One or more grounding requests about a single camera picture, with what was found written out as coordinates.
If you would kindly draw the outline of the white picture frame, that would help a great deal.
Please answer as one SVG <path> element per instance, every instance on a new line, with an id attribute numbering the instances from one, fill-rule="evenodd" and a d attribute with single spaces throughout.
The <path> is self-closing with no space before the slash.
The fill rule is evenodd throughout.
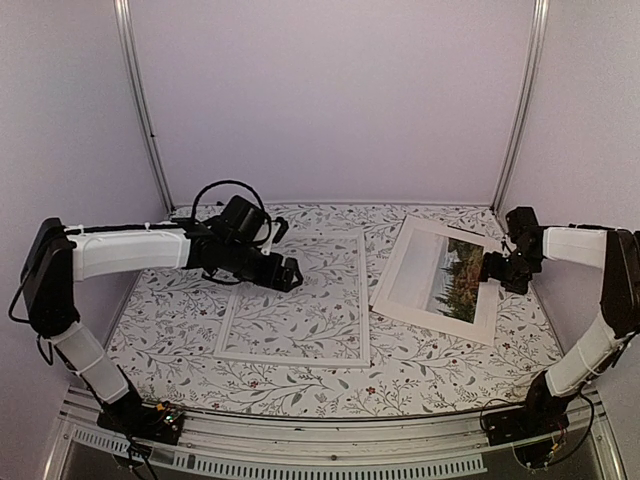
<path id="1" fill-rule="evenodd" d="M 288 293 L 250 283 L 234 287 L 215 356 L 300 367 L 367 367 L 364 232 L 293 232 L 274 251 L 298 260 L 302 285 Z"/>

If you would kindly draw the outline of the landscape photo print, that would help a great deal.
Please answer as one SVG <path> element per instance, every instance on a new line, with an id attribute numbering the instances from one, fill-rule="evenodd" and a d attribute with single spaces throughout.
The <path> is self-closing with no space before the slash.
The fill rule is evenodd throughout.
<path id="1" fill-rule="evenodd" d="M 425 309 L 472 324 L 478 303 L 483 248 L 447 238 L 436 265 Z"/>

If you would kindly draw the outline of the white mat board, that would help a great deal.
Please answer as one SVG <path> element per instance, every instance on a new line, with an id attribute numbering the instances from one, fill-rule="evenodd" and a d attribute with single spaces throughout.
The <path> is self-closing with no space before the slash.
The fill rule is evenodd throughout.
<path id="1" fill-rule="evenodd" d="M 500 251 L 499 242 L 491 237 L 408 216 L 378 281 L 372 311 L 413 326 L 491 346 L 497 322 L 497 281 L 480 282 L 472 324 L 429 313 L 425 309 L 436 265 L 447 238 L 480 245 L 484 253 Z"/>

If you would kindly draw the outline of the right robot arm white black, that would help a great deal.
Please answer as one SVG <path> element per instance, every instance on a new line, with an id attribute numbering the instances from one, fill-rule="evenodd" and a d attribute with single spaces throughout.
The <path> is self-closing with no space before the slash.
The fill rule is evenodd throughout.
<path id="1" fill-rule="evenodd" d="M 575 345 L 532 381 L 517 427 L 537 436 L 564 413 L 581 388 L 617 364 L 639 334 L 639 233 L 593 225 L 542 226 L 535 211 L 520 206 L 506 215 L 507 256 L 483 256 L 480 280 L 497 280 L 523 295 L 545 260 L 597 268 L 602 273 L 599 311 Z"/>

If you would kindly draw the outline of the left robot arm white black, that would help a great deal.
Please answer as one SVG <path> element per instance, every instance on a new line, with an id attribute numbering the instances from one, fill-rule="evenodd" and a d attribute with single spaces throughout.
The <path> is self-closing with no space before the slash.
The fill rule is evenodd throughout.
<path id="1" fill-rule="evenodd" d="M 251 282 L 280 292 L 303 283 L 298 262 L 271 252 L 288 230 L 261 201 L 235 195 L 218 215 L 194 215 L 157 224 L 67 227 L 43 221 L 20 274 L 14 298 L 26 308 L 21 323 L 46 340 L 94 392 L 102 409 L 128 434 L 148 426 L 148 412 L 132 383 L 81 323 L 76 283 L 97 276 L 145 269 L 218 271 L 235 283 Z"/>

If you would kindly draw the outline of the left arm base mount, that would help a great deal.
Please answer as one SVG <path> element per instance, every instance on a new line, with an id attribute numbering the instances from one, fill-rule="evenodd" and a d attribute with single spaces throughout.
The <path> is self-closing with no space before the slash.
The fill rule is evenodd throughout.
<path id="1" fill-rule="evenodd" d="M 184 411 L 163 401 L 146 405 L 139 396 L 125 395 L 101 407 L 97 425 L 134 439 L 177 445 L 184 425 Z"/>

